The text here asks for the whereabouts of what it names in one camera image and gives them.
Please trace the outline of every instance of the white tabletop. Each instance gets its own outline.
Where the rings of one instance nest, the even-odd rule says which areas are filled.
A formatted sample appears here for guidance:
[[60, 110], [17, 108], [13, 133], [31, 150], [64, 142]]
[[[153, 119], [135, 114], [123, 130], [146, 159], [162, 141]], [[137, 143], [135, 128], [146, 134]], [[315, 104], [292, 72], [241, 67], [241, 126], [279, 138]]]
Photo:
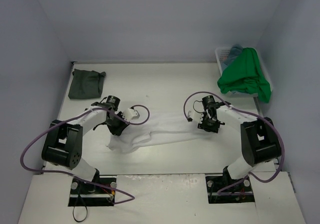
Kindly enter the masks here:
[[[267, 179], [273, 174], [258, 172]], [[72, 178], [62, 174], [35, 175], [18, 224], [73, 224], [68, 207]], [[304, 224], [286, 172], [271, 183], [251, 178], [255, 203], [208, 204], [204, 174], [118, 176], [117, 187], [136, 199], [108, 207], [88, 207], [89, 223], [224, 223]], [[126, 197], [116, 193], [116, 201]], [[85, 214], [77, 207], [77, 218]]]
[[[201, 64], [76, 64], [80, 70], [105, 71], [102, 97], [114, 95], [121, 99], [119, 110], [134, 104], [143, 104], [152, 111], [179, 111], [185, 99], [196, 91], [220, 94], [220, 77], [216, 63]], [[70, 100], [68, 89], [63, 100], [60, 120], [74, 117], [99, 99]], [[191, 109], [192, 98], [187, 109]], [[235, 107], [257, 113], [253, 98], [227, 98]], [[83, 139], [82, 157], [101, 174], [172, 174], [221, 173], [241, 154], [240, 134], [229, 126], [222, 126], [210, 140], [184, 141], [160, 146], [143, 147], [130, 154], [110, 151], [106, 126], [90, 131]], [[50, 163], [46, 169], [58, 169]], [[256, 171], [274, 171], [272, 162], [259, 166]]]

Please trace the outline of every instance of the wall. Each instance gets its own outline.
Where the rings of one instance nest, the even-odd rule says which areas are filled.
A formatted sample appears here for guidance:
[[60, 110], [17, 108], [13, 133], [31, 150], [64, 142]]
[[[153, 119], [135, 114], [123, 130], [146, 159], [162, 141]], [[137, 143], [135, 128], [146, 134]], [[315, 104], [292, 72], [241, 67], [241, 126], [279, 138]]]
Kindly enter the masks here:
[[280, 0], [39, 0], [74, 61], [210, 61], [255, 46]]
[[[0, 222], [17, 223], [32, 173], [24, 147], [57, 117], [70, 63], [37, 0], [0, 0]], [[26, 157], [40, 168], [41, 140]]]
[[308, 224], [320, 222], [319, 8], [319, 0], [283, 0], [258, 44], [274, 85], [263, 111], [283, 136]]

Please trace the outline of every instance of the white plastic laundry basket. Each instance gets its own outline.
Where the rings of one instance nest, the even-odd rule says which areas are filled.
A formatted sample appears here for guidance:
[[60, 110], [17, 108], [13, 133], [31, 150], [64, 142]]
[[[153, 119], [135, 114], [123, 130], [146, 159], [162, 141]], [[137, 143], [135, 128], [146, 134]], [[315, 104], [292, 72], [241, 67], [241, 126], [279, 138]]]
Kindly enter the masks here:
[[[231, 47], [223, 47], [223, 48], [216, 48], [215, 49], [215, 57], [217, 59], [217, 63], [218, 63], [218, 67], [219, 67], [219, 70], [220, 70], [220, 74], [222, 75], [222, 68], [221, 68], [221, 63], [223, 61], [225, 61], [227, 59], [227, 57], [229, 56], [229, 53], [230, 53], [230, 49]], [[265, 79], [269, 82], [270, 84], [270, 89], [271, 91], [273, 90], [273, 86], [272, 86], [272, 83], [271, 83], [271, 80], [270, 80], [270, 77], [269, 77], [269, 74], [265, 68], [265, 64], [259, 54], [259, 52], [256, 50], [256, 53], [258, 55], [258, 58], [259, 58], [259, 61], [260, 61], [260, 67], [261, 67], [261, 70], [263, 72], [263, 75], [265, 77]], [[255, 94], [246, 94], [246, 93], [241, 93], [241, 92], [238, 92], [238, 91], [229, 91], [226, 93], [227, 96], [230, 96], [230, 97], [257, 97], [258, 94], [255, 93]]]

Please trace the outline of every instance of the purple cable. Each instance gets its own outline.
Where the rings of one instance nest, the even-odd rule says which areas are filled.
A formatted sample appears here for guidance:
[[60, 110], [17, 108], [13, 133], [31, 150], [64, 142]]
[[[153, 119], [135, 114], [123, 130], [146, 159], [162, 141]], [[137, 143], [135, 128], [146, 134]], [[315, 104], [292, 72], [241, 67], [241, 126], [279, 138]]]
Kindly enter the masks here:
[[95, 185], [95, 186], [98, 186], [98, 187], [101, 187], [101, 188], [105, 188], [105, 189], [117, 191], [117, 192], [119, 192], [119, 193], [125, 194], [125, 195], [127, 195], [127, 196], [130, 197], [130, 199], [127, 199], [127, 200], [114, 202], [114, 204], [121, 204], [121, 203], [125, 203], [125, 202], [128, 202], [128, 201], [134, 200], [135, 197], [134, 197], [133, 195], [131, 195], [131, 194], [129, 194], [129, 193], [123, 191], [123, 190], [119, 190], [119, 189], [116, 189], [116, 188], [112, 188], [112, 187], [110, 187], [110, 186], [102, 185], [102, 184], [95, 183], [95, 182], [92, 182], [92, 181], [87, 181], [87, 180], [84, 180], [84, 179], [82, 179], [82, 178], [79, 178], [79, 177], [75, 176], [74, 174], [72, 174], [72, 173], [70, 173], [70, 172], [63, 171], [63, 170], [41, 170], [41, 169], [32, 169], [32, 168], [27, 167], [27, 166], [25, 165], [25, 162], [24, 162], [24, 157], [25, 157], [25, 155], [26, 155], [26, 152], [27, 152], [27, 151], [30, 149], [30, 147], [31, 147], [33, 144], [35, 144], [41, 137], [43, 137], [44, 135], [48, 134], [50, 131], [58, 128], [59, 126], [62, 126], [62, 125], [66, 124], [66, 123], [68, 123], [68, 122], [70, 122], [70, 121], [77, 120], [77, 119], [79, 119], [79, 118], [81, 118], [81, 117], [83, 117], [83, 116], [85, 116], [85, 115], [88, 115], [89, 113], [91, 113], [92, 111], [95, 111], [95, 110], [105, 110], [105, 111], [107, 111], [110, 115], [112, 115], [113, 117], [115, 117], [115, 118], [123, 121], [123, 122], [126, 123], [126, 124], [130, 124], [130, 125], [142, 125], [142, 124], [146, 123], [146, 122], [149, 120], [149, 118], [150, 118], [150, 111], [149, 111], [149, 109], [148, 109], [146, 106], [144, 106], [144, 105], [134, 105], [134, 106], [132, 106], [132, 108], [134, 108], [134, 107], [143, 107], [143, 108], [146, 109], [146, 111], [148, 112], [148, 116], [147, 116], [147, 118], [146, 118], [145, 121], [143, 121], [143, 122], [141, 122], [141, 123], [131, 123], [131, 122], [128, 122], [128, 121], [125, 121], [125, 120], [121, 119], [121, 118], [120, 118], [119, 116], [117, 116], [113, 111], [108, 110], [107, 108], [97, 107], [97, 108], [92, 108], [91, 110], [88, 110], [88, 111], [86, 111], [85, 113], [83, 113], [83, 114], [81, 114], [81, 115], [79, 115], [79, 116], [76, 116], [76, 117], [71, 118], [71, 119], [69, 119], [69, 120], [62, 121], [62, 122], [60, 122], [59, 124], [52, 126], [52, 127], [49, 128], [48, 130], [44, 131], [44, 132], [41, 133], [39, 136], [37, 136], [33, 141], [31, 141], [31, 142], [26, 146], [26, 148], [23, 150], [23, 152], [22, 152], [22, 154], [21, 154], [21, 156], [20, 156], [20, 164], [21, 164], [21, 166], [22, 166], [25, 170], [27, 170], [27, 171], [32, 171], [32, 172], [61, 173], [61, 174], [66, 174], [66, 175], [72, 176], [74, 179], [77, 179], [77, 180], [79, 180], [79, 181], [83, 181], [83, 182], [86, 182], [86, 183], [89, 183], [89, 184], [92, 184], [92, 185]]
[[[277, 136], [277, 138], [278, 138], [278, 140], [279, 140], [279, 143], [280, 143], [280, 147], [281, 147], [281, 160], [280, 160], [280, 163], [279, 163], [279, 167], [277, 168], [277, 170], [275, 171], [275, 173], [273, 174], [273, 176], [270, 177], [268, 180], [262, 180], [262, 179], [260, 179], [259, 177], [257, 177], [255, 174], [253, 174], [252, 172], [249, 172], [249, 174], [252, 175], [255, 179], [257, 179], [258, 181], [260, 181], [260, 182], [262, 182], [262, 183], [268, 183], [268, 182], [270, 182], [270, 181], [273, 181], [273, 180], [278, 176], [278, 174], [280, 173], [280, 171], [282, 170], [282, 168], [283, 168], [283, 166], [284, 166], [283, 163], [284, 163], [284, 161], [285, 161], [285, 160], [284, 160], [284, 159], [285, 159], [285, 158], [284, 158], [284, 157], [285, 157], [284, 142], [283, 142], [283, 140], [282, 140], [279, 132], [277, 131], [277, 129], [276, 129], [272, 124], [270, 124], [270, 122], [268, 122], [268, 120], [264, 119], [262, 116], [259, 116], [259, 115], [257, 115], [257, 114], [252, 113], [252, 112], [249, 112], [249, 111], [239, 110], [239, 109], [237, 109], [237, 108], [229, 105], [229, 104], [228, 104], [224, 99], [222, 99], [219, 95], [217, 95], [217, 94], [215, 94], [215, 93], [212, 93], [212, 92], [209, 92], [209, 91], [198, 91], [198, 92], [195, 92], [195, 93], [193, 93], [192, 95], [190, 95], [190, 96], [185, 100], [184, 105], [183, 105], [183, 107], [184, 107], [184, 108], [183, 108], [183, 109], [184, 109], [183, 111], [184, 111], [184, 116], [186, 117], [186, 119], [188, 118], [188, 117], [187, 117], [187, 114], [186, 114], [186, 112], [185, 112], [185, 111], [186, 111], [186, 110], [185, 110], [185, 109], [186, 109], [186, 108], [185, 108], [185, 107], [186, 107], [186, 104], [187, 104], [188, 100], [189, 100], [192, 96], [194, 96], [194, 95], [196, 95], [196, 94], [210, 94], [210, 95], [213, 95], [213, 96], [217, 97], [219, 100], [221, 100], [221, 102], [223, 102], [226, 106], [228, 106], [228, 107], [231, 108], [232, 110], [235, 110], [235, 111], [237, 111], [237, 112], [239, 112], [239, 113], [243, 113], [243, 114], [247, 114], [247, 115], [252, 115], [252, 116], [254, 116], [254, 117], [262, 120], [265, 124], [267, 124], [267, 125], [271, 128], [271, 130], [276, 134], [276, 136]], [[247, 176], [245, 176], [243, 179], [235, 182], [234, 184], [228, 185], [228, 186], [220, 189], [220, 190], [218, 191], [218, 193], [220, 193], [220, 192], [223, 191], [223, 190], [229, 189], [230, 187], [233, 187], [233, 186], [236, 186], [236, 185], [238, 185], [238, 184], [241, 184], [242, 182], [244, 182], [244, 180], [245, 180], [246, 178], [247, 178]]]

